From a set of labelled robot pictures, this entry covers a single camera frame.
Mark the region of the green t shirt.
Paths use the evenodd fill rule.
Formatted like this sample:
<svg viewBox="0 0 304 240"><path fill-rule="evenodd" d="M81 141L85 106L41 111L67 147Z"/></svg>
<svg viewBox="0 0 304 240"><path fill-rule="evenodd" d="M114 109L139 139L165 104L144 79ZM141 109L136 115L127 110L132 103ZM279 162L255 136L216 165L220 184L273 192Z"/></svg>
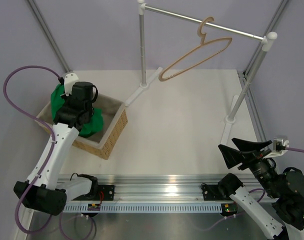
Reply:
<svg viewBox="0 0 304 240"><path fill-rule="evenodd" d="M62 123L69 128L76 128L79 136L88 138L103 129L103 117L101 110L91 108L89 110L76 110L64 106L67 96L60 96L64 92L63 85L57 85L50 96L51 115L53 123Z"/></svg>

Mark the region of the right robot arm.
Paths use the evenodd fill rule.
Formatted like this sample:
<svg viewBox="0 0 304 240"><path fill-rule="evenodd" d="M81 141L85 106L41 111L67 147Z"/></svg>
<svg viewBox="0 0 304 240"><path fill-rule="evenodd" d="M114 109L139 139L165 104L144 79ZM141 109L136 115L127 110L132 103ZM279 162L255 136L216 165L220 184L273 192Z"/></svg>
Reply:
<svg viewBox="0 0 304 240"><path fill-rule="evenodd" d="M232 199L255 221L268 240L304 240L304 175L295 167L282 173L276 172L273 152L286 151L286 146L274 146L273 142L253 142L233 138L235 148L219 144L218 148L228 169L249 169L260 183L271 204L278 222L252 198L242 181L228 173L218 182L218 193L224 199Z"/></svg>

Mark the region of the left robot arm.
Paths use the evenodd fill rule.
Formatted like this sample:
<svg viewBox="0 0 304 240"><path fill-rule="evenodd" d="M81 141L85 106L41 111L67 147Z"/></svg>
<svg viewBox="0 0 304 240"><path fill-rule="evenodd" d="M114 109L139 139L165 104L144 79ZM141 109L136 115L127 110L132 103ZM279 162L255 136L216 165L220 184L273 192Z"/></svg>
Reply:
<svg viewBox="0 0 304 240"><path fill-rule="evenodd" d="M51 136L35 169L26 181L14 185L14 193L26 208L57 216L67 202L81 196L93 200L99 195L98 179L87 174L57 184L72 144L93 116L92 104L97 97L98 90L90 82L78 81L72 86L71 94L56 112Z"/></svg>

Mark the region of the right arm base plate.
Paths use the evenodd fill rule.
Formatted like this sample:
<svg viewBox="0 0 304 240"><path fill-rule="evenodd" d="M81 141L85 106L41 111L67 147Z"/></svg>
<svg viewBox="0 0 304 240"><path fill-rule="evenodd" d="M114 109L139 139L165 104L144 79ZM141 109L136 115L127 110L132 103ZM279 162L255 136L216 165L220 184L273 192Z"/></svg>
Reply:
<svg viewBox="0 0 304 240"><path fill-rule="evenodd" d="M232 191L223 185L202 183L200 188L204 201L233 201L229 197Z"/></svg>

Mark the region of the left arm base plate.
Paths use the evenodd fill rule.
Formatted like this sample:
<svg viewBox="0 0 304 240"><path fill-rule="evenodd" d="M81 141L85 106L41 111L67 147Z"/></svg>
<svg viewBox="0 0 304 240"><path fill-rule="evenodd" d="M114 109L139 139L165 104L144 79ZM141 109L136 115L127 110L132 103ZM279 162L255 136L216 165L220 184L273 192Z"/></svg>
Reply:
<svg viewBox="0 0 304 240"><path fill-rule="evenodd" d="M115 196L115 185L99 184L97 192L93 197L94 201L113 201Z"/></svg>

